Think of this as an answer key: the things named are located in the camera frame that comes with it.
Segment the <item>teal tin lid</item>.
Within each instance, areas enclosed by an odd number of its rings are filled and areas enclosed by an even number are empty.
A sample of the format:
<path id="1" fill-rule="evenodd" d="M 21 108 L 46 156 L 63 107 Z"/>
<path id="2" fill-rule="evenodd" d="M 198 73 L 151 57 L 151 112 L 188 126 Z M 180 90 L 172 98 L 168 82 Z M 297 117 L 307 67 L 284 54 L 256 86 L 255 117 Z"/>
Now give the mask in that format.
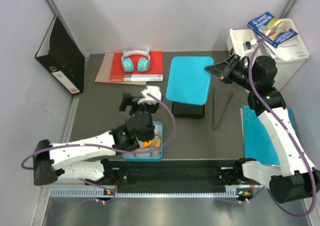
<path id="1" fill-rule="evenodd" d="M 212 78 L 205 67 L 214 63 L 214 59 L 209 56 L 174 57 L 168 75 L 166 98 L 183 104 L 205 105 Z"/>

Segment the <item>orange fish cookie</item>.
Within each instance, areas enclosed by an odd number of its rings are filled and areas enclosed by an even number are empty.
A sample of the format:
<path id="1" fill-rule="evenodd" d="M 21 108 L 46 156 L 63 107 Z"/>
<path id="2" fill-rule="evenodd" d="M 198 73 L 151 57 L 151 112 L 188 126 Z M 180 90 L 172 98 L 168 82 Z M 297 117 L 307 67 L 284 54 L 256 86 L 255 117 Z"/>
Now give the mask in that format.
<path id="1" fill-rule="evenodd" d="M 149 147 L 149 146 L 152 145 L 152 143 L 153 143 L 153 140 L 145 141 L 145 142 L 143 142 L 143 146 L 144 147 Z"/>

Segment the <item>orange round cookie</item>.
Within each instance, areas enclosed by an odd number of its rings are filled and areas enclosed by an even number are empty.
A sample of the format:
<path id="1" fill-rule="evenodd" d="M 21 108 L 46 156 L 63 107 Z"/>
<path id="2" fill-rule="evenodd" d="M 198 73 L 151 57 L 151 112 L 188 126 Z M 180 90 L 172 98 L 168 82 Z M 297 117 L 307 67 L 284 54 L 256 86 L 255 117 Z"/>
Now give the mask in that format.
<path id="1" fill-rule="evenodd" d="M 157 138 L 155 141 L 154 141 L 154 145 L 156 148 L 159 148 L 162 144 L 162 140 L 160 138 Z"/>

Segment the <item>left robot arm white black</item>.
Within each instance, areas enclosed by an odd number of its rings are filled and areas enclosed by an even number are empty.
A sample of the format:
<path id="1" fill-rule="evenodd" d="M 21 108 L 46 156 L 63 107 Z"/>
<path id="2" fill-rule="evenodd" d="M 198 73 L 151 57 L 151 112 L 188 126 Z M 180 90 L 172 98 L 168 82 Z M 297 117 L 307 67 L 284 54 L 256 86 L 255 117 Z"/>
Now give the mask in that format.
<path id="1" fill-rule="evenodd" d="M 123 125 L 103 134 L 66 144 L 40 141 L 35 149 L 33 183 L 36 186 L 52 184 L 58 179 L 89 179 L 108 184 L 113 171 L 107 156 L 124 151 L 135 153 L 142 144 L 150 145 L 155 138 L 152 114 L 159 108 L 160 92 L 144 89 L 140 97 L 124 93 L 119 110 L 130 106 L 130 117 Z"/>

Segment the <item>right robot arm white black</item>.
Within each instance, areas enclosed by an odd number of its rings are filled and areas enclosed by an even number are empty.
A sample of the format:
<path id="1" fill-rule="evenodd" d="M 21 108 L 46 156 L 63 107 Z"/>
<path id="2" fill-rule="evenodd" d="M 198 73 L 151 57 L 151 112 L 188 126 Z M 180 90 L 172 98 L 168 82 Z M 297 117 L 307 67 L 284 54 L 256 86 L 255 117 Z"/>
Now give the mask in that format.
<path id="1" fill-rule="evenodd" d="M 249 67 L 233 55 L 222 63 L 206 66 L 205 71 L 226 84 L 235 82 L 249 91 L 249 107 L 267 131 L 279 160 L 279 166 L 269 166 L 256 158 L 241 158 L 233 168 L 235 181 L 244 184 L 252 179 L 260 183 L 278 203 L 315 199 L 320 171 L 303 152 L 284 98 L 274 87 L 278 72 L 275 60 L 258 56 Z"/>

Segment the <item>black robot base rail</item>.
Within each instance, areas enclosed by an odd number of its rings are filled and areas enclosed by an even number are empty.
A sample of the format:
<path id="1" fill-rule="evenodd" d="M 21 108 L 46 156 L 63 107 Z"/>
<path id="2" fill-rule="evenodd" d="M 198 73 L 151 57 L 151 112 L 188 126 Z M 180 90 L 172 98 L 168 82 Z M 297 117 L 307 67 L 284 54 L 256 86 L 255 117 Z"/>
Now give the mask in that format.
<path id="1" fill-rule="evenodd" d="M 226 185 L 249 186 L 236 179 L 235 160 L 107 161 L 107 175 L 96 183 L 116 185 L 119 193 L 212 193 Z"/>

